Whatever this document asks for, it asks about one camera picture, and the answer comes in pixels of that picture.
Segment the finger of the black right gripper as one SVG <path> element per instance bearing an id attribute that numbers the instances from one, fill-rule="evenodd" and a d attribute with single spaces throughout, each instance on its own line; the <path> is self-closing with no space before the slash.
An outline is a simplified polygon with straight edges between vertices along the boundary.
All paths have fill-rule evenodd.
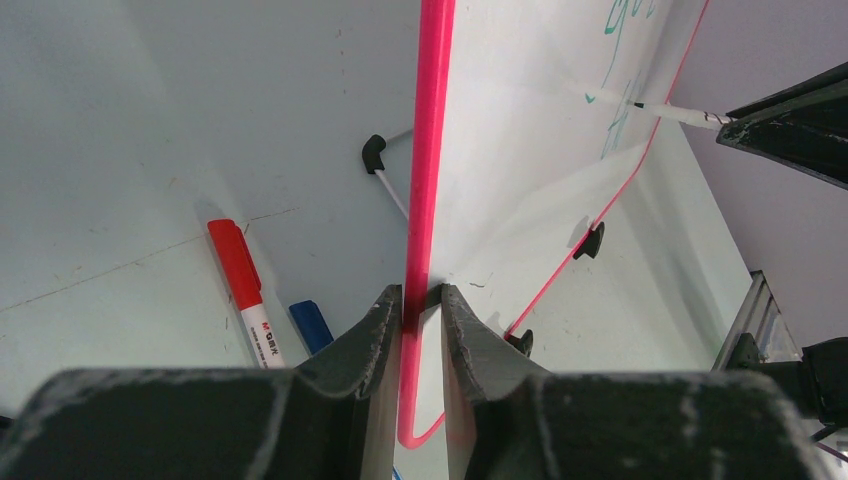
<path id="1" fill-rule="evenodd" d="M 847 81 L 723 126 L 716 143 L 847 188 Z"/>
<path id="2" fill-rule="evenodd" d="M 741 119 L 750 114 L 776 106 L 786 101 L 793 100 L 802 95 L 816 92 L 826 87 L 831 87 L 847 79 L 847 63 L 844 62 L 825 72 L 822 72 L 804 82 L 771 94 L 765 98 L 752 102 L 743 107 L 736 108 L 726 113 L 734 119 Z"/>

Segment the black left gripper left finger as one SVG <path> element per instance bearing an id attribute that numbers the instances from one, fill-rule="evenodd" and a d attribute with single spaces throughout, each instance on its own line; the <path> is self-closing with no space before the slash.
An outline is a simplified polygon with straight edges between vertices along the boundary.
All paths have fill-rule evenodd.
<path id="1" fill-rule="evenodd" d="M 388 479 L 403 293 L 293 368 L 76 369 L 1 445 L 5 479 Z"/>

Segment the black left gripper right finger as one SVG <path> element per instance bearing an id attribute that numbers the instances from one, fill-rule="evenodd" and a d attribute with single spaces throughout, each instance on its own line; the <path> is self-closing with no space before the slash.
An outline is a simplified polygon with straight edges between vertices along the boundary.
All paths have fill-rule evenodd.
<path id="1" fill-rule="evenodd" d="M 550 372 L 440 288 L 453 479 L 826 479 L 769 377 Z"/>

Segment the green whiteboard marker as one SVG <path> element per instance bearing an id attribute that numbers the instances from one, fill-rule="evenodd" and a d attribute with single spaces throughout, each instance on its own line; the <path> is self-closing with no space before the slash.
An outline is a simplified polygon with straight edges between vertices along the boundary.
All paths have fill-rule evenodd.
<path id="1" fill-rule="evenodd" d="M 734 121 L 733 118 L 726 115 L 676 107 L 669 104 L 646 104 L 642 102 L 633 102 L 632 106 L 662 119 L 669 119 L 685 125 L 714 131 L 721 130 L 724 125 L 728 125 Z"/>

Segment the pink-framed whiteboard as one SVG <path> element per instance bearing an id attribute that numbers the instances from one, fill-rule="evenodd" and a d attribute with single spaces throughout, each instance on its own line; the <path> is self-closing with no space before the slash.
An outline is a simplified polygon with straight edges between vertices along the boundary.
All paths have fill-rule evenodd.
<path id="1" fill-rule="evenodd" d="M 704 1 L 424 1 L 397 438 L 444 420 L 442 305 L 518 328 L 642 166 Z"/>

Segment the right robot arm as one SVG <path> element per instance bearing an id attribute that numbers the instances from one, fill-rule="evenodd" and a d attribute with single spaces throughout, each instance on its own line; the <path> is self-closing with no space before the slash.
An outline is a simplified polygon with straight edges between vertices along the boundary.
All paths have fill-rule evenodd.
<path id="1" fill-rule="evenodd" d="M 847 66 L 730 112 L 718 144 L 758 155 L 828 184 L 847 186 Z M 724 368 L 771 378 L 805 418 L 822 427 L 815 446 L 847 426 L 847 340 L 803 348 L 797 361 L 765 362 L 750 333 L 735 341 Z"/>

